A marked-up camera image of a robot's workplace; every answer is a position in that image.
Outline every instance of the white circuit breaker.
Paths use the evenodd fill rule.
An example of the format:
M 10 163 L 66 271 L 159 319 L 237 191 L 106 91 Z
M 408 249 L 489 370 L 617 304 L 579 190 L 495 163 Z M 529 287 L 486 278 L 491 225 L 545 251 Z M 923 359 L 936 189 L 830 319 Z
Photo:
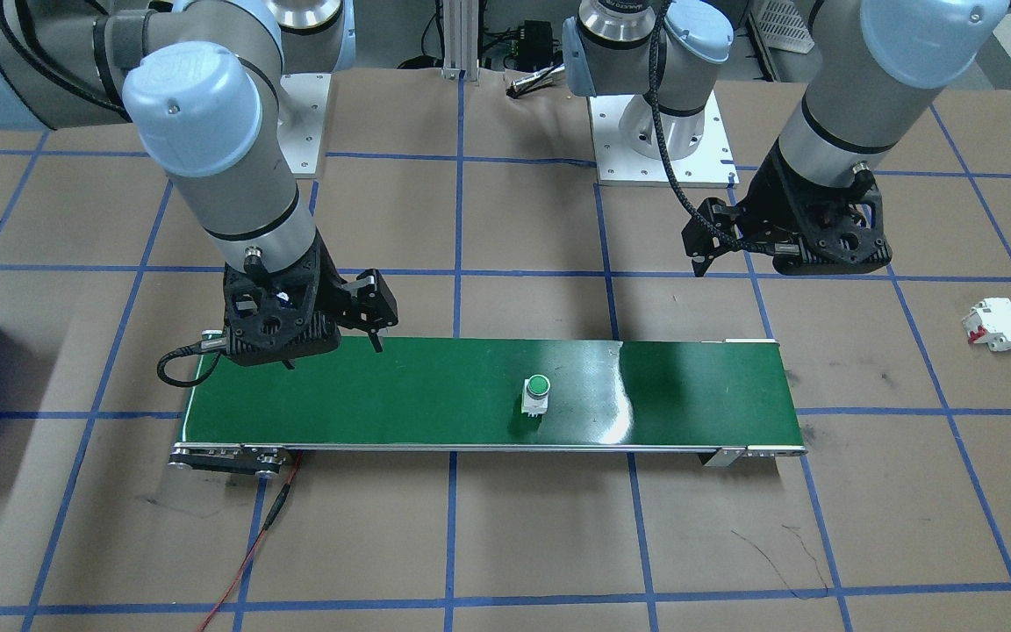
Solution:
M 970 308 L 961 320 L 971 344 L 987 344 L 990 351 L 1011 349 L 1011 300 L 987 298 Z

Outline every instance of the green conveyor belt surface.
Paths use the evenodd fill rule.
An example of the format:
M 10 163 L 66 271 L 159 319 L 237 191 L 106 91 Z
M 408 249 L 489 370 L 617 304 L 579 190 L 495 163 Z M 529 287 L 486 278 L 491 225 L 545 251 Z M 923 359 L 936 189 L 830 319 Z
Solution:
M 549 376 L 549 412 L 522 385 Z M 802 449 L 773 342 L 346 337 L 326 356 L 241 368 L 193 388 L 186 445 L 312 449 Z

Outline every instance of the metal pole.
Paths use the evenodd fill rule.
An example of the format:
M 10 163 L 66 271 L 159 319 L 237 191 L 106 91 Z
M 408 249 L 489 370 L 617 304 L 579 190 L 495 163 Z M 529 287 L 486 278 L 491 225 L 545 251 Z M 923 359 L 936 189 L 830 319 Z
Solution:
M 442 0 L 442 75 L 478 80 L 478 0 Z

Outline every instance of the brown paper floor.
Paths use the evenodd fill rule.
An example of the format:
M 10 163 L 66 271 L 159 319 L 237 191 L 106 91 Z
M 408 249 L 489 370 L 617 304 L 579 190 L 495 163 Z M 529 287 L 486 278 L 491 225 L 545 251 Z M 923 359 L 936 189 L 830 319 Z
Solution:
M 719 85 L 736 196 L 802 90 Z M 773 336 L 811 453 L 312 456 L 212 629 L 1011 629 L 1011 352 L 959 325 L 1011 298 L 1011 93 L 939 97 L 882 166 L 894 267 L 835 279 L 694 279 L 563 89 L 357 70 L 329 129 L 302 192 L 390 335 Z M 219 265 L 128 125 L 0 132 L 0 629 L 193 629 L 228 583 L 277 485 L 166 469 L 154 376 Z

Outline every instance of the white mounting plate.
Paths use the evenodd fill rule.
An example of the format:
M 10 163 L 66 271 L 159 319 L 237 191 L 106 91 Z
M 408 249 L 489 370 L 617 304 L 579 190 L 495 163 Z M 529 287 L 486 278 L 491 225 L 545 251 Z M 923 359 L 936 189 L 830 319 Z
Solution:
M 599 183 L 614 187 L 668 187 L 662 162 L 639 155 L 619 136 L 619 118 L 631 97 L 590 96 L 587 99 Z M 682 187 L 726 189 L 730 184 L 739 183 L 715 92 L 705 104 L 705 133 L 700 147 L 691 157 L 674 160 L 673 172 Z
M 323 152 L 330 74 L 284 75 L 280 85 L 280 149 L 296 177 L 313 177 Z

